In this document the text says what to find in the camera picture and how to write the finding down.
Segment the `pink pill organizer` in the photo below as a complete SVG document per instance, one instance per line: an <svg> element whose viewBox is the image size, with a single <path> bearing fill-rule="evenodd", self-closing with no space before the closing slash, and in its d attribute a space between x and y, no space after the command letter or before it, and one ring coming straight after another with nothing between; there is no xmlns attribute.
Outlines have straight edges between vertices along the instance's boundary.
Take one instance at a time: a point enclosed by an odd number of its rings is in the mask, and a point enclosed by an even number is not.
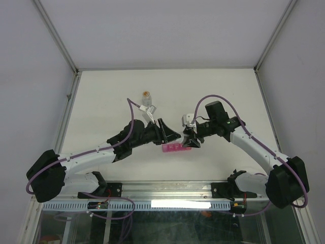
<svg viewBox="0 0 325 244"><path fill-rule="evenodd" d="M162 145L162 151L164 153L171 153L177 151L189 151L189 150L191 150L191 147L183 147L182 143L178 143L178 142Z"/></svg>

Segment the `clear glass pill bottle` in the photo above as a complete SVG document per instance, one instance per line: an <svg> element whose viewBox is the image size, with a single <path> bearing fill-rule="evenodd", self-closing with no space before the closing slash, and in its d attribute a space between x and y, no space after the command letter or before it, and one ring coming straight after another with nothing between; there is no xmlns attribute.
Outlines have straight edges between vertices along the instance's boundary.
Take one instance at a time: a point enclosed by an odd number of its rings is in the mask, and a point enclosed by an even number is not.
<svg viewBox="0 0 325 244"><path fill-rule="evenodd" d="M145 97L142 94L142 105L145 106L145 107L150 107L152 105L151 94L148 97Z"/></svg>

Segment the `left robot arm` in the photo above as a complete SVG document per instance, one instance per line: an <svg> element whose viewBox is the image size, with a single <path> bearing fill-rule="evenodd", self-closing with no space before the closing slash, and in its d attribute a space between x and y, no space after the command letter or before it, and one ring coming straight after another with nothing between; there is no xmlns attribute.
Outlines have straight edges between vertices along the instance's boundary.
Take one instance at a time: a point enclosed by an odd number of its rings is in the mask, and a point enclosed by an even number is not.
<svg viewBox="0 0 325 244"><path fill-rule="evenodd" d="M89 193L102 197L107 183L100 172L89 171L90 168L124 160L136 147L149 143L163 145L180 138L181 135L170 129L161 118L148 124L138 119L131 120L117 135L89 151L57 154L50 149L43 152L26 173L26 190L39 203L60 194Z"/></svg>

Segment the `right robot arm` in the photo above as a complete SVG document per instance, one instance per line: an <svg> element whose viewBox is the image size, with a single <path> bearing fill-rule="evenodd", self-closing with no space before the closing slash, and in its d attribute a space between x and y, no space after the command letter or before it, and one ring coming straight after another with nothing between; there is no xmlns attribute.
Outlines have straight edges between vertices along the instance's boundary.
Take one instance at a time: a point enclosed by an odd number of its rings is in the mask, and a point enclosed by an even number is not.
<svg viewBox="0 0 325 244"><path fill-rule="evenodd" d="M219 194L231 201L246 192L267 197L277 208L293 205L310 190L305 164L299 157L270 149L257 139L238 117L229 117L220 101L205 106L208 119L197 122L195 114L182 117L183 147L199 148L205 138L213 135L224 138L246 152L263 169L263 173L234 170Z"/></svg>

